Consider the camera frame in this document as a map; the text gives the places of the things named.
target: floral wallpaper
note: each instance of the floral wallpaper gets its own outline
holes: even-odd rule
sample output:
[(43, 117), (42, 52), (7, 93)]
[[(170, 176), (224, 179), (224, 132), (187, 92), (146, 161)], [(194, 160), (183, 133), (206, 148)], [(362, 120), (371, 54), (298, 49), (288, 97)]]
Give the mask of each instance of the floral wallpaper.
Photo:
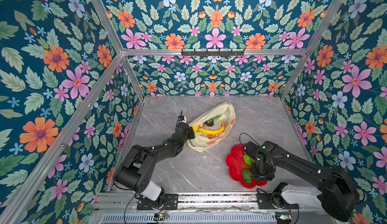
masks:
[(303, 48), (331, 1), (103, 0), (129, 49)]
[(347, 0), (286, 103), (315, 163), (340, 165), (358, 186), (351, 223), (385, 223), (386, 0)]
[[(0, 0), (0, 8), (3, 211), (115, 52), (89, 0)], [(134, 95), (119, 66), (18, 223), (86, 223), (130, 129)]]

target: yellow banana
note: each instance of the yellow banana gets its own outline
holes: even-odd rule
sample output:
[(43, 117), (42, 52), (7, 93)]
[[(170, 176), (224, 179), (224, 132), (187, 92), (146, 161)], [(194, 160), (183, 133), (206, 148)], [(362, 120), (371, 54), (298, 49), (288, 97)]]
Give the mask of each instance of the yellow banana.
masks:
[(222, 127), (219, 128), (218, 130), (208, 130), (204, 128), (199, 128), (198, 131), (207, 135), (218, 135), (225, 131), (225, 125), (222, 122)]

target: red flower-shaped plate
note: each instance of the red flower-shaped plate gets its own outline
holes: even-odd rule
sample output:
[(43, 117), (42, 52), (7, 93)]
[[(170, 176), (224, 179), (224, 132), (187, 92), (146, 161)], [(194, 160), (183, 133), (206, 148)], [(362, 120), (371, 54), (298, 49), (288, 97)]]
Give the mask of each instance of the red flower-shaped plate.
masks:
[(267, 181), (258, 182), (255, 179), (251, 183), (246, 183), (242, 178), (242, 170), (251, 169), (251, 166), (246, 164), (243, 159), (244, 152), (242, 145), (235, 145), (231, 149), (231, 153), (226, 157), (226, 164), (229, 167), (228, 173), (230, 177), (241, 183), (244, 188), (252, 189), (256, 186), (265, 186), (267, 185)]

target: floral pattern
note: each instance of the floral pattern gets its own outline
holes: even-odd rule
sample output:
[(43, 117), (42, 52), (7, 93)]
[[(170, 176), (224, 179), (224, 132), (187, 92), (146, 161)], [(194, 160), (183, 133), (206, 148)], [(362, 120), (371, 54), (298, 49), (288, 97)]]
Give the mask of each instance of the floral pattern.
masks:
[(286, 97), (313, 162), (341, 166), (360, 199), (351, 223), (387, 221), (385, 0), (345, 0)]

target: gray marble floor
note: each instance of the gray marble floor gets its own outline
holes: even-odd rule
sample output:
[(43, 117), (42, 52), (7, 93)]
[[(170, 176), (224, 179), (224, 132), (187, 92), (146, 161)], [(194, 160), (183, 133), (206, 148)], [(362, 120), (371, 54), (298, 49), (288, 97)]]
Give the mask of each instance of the gray marble floor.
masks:
[[(258, 143), (272, 141), (289, 152), (307, 159), (305, 147), (278, 97), (146, 98), (130, 144), (142, 146), (161, 144), (174, 133), (177, 116), (181, 110), (189, 123), (223, 102), (233, 104), (236, 115), (235, 124), (223, 141), (202, 153), (186, 145), (177, 157), (157, 163), (152, 181), (162, 186), (166, 192), (255, 191), (244, 188), (228, 174), (226, 156), (234, 145), (239, 144), (240, 133), (249, 134)], [(242, 135), (242, 143), (249, 140), (249, 137)], [(310, 186), (303, 179), (281, 168), (277, 168), (275, 176), (275, 179), (263, 189), (273, 191), (280, 182)]]

